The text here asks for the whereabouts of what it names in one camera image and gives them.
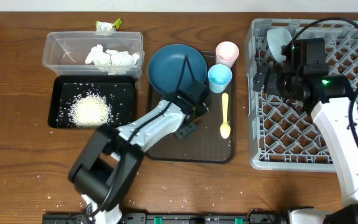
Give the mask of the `light blue bowl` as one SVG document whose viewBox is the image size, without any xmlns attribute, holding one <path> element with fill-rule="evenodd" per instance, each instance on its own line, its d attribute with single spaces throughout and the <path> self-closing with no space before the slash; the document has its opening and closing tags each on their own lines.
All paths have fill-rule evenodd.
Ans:
<svg viewBox="0 0 358 224">
<path fill-rule="evenodd" d="M 282 46 L 288 45 L 292 40 L 290 32 L 284 27 L 269 29 L 267 31 L 267 43 L 273 58 L 282 63 L 286 56 L 282 55 Z"/>
</svg>

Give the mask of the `white tissue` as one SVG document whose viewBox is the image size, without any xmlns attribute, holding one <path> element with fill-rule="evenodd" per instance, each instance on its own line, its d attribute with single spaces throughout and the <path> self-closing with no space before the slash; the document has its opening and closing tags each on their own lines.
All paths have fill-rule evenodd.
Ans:
<svg viewBox="0 0 358 224">
<path fill-rule="evenodd" d="M 109 65 L 111 63 L 111 56 L 103 51 L 102 45 L 94 46 L 87 58 L 85 59 L 85 64 L 89 65 L 93 63 L 94 65 Z"/>
<path fill-rule="evenodd" d="M 133 66 L 140 59 L 139 54 L 130 54 L 128 51 L 106 50 L 106 53 L 111 56 L 110 61 L 113 66 Z"/>
</svg>

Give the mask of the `pile of white rice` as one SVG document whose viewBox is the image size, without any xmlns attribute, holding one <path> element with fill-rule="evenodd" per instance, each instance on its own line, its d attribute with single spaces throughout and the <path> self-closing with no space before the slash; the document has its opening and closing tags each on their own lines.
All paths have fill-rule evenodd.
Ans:
<svg viewBox="0 0 358 224">
<path fill-rule="evenodd" d="M 114 124 L 119 118 L 114 113 L 113 94 L 98 91 L 80 91 L 64 94 L 58 100 L 56 128 L 97 128 L 102 124 Z"/>
</svg>

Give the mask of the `green snack wrapper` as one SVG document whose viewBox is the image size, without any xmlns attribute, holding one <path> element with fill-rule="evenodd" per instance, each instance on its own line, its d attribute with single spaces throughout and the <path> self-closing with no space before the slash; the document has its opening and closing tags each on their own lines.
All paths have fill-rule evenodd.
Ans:
<svg viewBox="0 0 358 224">
<path fill-rule="evenodd" d="M 121 18 L 118 18 L 114 23 L 96 21 L 96 32 L 116 32 L 121 24 Z"/>
</svg>

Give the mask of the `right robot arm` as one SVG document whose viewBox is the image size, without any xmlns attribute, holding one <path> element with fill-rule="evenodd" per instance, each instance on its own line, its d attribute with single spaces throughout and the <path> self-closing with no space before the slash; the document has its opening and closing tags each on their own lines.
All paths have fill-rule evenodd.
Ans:
<svg viewBox="0 0 358 224">
<path fill-rule="evenodd" d="M 268 37 L 283 68 L 260 66 L 254 91 L 303 103 L 323 135 L 336 169 L 344 207 L 334 213 L 315 208 L 288 212 L 289 223 L 358 223 L 358 112 L 356 92 L 344 75 L 329 75 L 324 39 Z"/>
</svg>

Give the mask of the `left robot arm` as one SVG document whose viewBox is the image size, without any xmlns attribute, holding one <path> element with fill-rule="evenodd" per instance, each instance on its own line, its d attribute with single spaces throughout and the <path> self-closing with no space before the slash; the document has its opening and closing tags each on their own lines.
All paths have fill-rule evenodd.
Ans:
<svg viewBox="0 0 358 224">
<path fill-rule="evenodd" d="M 68 179 L 86 201 L 80 223 L 118 223 L 145 153 L 165 136 L 187 128 L 208 111 L 209 88 L 195 80 L 175 89 L 138 120 L 98 127 L 71 168 Z"/>
</svg>

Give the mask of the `grey dishwasher rack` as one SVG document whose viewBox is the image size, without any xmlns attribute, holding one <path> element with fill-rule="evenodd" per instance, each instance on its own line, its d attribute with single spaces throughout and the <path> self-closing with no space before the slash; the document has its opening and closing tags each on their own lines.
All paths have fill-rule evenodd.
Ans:
<svg viewBox="0 0 358 224">
<path fill-rule="evenodd" d="M 270 53 L 269 29 L 284 27 L 293 40 L 324 39 L 329 75 L 344 75 L 358 93 L 358 21 L 255 19 L 245 39 L 249 83 L 250 164 L 258 170 L 334 172 L 327 145 L 302 102 L 252 90 L 259 65 L 283 68 Z"/>
</svg>

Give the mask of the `yellow plastic spoon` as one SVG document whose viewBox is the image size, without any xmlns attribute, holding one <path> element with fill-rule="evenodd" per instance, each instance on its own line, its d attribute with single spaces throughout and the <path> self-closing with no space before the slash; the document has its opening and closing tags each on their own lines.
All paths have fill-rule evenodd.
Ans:
<svg viewBox="0 0 358 224">
<path fill-rule="evenodd" d="M 223 122 L 220 125 L 220 134 L 223 139 L 227 139 L 231 133 L 231 127 L 227 121 L 228 106 L 229 106 L 229 95 L 223 93 L 221 96 L 222 101 L 222 113 L 223 113 Z"/>
</svg>

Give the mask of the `dark brown serving tray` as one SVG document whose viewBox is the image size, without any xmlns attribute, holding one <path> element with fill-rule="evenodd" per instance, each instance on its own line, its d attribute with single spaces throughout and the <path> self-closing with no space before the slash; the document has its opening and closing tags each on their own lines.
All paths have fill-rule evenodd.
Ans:
<svg viewBox="0 0 358 224">
<path fill-rule="evenodd" d="M 236 151 L 236 68 L 232 67 L 232 81 L 225 89 L 229 95 L 227 121 L 231 134 L 223 139 L 220 125 L 223 121 L 220 93 L 211 93 L 209 111 L 202 121 L 196 124 L 196 130 L 184 139 L 178 139 L 171 133 L 159 140 L 147 151 L 147 157 L 158 161 L 204 162 L 224 164 L 229 162 Z"/>
</svg>

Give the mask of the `light blue cup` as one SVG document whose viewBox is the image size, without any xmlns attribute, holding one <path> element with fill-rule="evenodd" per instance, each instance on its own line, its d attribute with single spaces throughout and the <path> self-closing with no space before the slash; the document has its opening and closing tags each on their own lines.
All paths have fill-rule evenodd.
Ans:
<svg viewBox="0 0 358 224">
<path fill-rule="evenodd" d="M 232 71 L 226 65 L 216 64 L 208 70 L 209 89 L 214 93 L 222 93 L 231 80 Z"/>
</svg>

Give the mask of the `dark blue plate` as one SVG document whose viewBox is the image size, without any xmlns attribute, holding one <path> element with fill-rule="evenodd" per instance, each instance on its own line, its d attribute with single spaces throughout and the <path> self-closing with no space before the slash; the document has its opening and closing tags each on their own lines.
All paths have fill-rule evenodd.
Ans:
<svg viewBox="0 0 358 224">
<path fill-rule="evenodd" d="M 189 63 L 184 67 L 179 89 L 186 90 L 193 83 L 192 77 L 205 82 L 207 64 L 198 50 L 183 44 L 167 45 L 154 53 L 148 66 L 150 84 L 157 92 L 166 95 L 175 90 L 186 55 Z"/>
</svg>

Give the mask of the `pink cup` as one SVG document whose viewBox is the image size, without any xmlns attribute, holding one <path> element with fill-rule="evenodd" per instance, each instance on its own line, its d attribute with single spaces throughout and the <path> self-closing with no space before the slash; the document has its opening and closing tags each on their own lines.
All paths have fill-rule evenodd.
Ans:
<svg viewBox="0 0 358 224">
<path fill-rule="evenodd" d="M 238 46 L 230 41 L 224 41 L 217 45 L 216 64 L 223 64 L 231 68 L 239 56 Z"/>
</svg>

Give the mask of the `black rectangular tray bin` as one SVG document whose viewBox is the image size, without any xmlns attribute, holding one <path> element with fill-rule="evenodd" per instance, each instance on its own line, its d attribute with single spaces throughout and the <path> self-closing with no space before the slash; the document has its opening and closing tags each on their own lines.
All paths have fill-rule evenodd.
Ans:
<svg viewBox="0 0 358 224">
<path fill-rule="evenodd" d="M 64 94 L 78 93 L 80 91 L 98 91 L 102 94 L 113 94 L 115 115 L 117 121 L 110 125 L 118 127 L 134 120 L 135 115 L 135 80 L 127 75 L 62 75 L 55 79 L 52 98 L 48 114 L 48 125 L 56 128 L 53 118 L 56 118 L 58 100 Z"/>
</svg>

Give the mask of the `clear plastic bin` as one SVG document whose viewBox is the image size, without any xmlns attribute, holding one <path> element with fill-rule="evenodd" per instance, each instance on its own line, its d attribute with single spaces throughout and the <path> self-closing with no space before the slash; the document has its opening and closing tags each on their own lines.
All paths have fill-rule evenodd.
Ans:
<svg viewBox="0 0 358 224">
<path fill-rule="evenodd" d="M 103 46 L 104 52 L 128 51 L 139 54 L 140 59 L 133 66 L 85 64 L 91 49 L 98 44 Z M 143 61 L 143 35 L 140 32 L 70 31 L 48 34 L 42 63 L 57 75 L 130 75 L 140 78 Z"/>
</svg>

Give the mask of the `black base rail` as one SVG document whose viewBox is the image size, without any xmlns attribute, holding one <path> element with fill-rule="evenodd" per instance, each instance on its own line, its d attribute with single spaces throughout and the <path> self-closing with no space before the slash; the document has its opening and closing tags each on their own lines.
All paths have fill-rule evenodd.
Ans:
<svg viewBox="0 0 358 224">
<path fill-rule="evenodd" d="M 258 224 L 258 223 L 324 223 L 325 213 L 311 207 L 288 210 L 284 213 L 252 209 L 246 215 L 179 214 L 179 213 L 121 213 L 89 217 L 83 213 L 46 213 L 42 224 Z"/>
</svg>

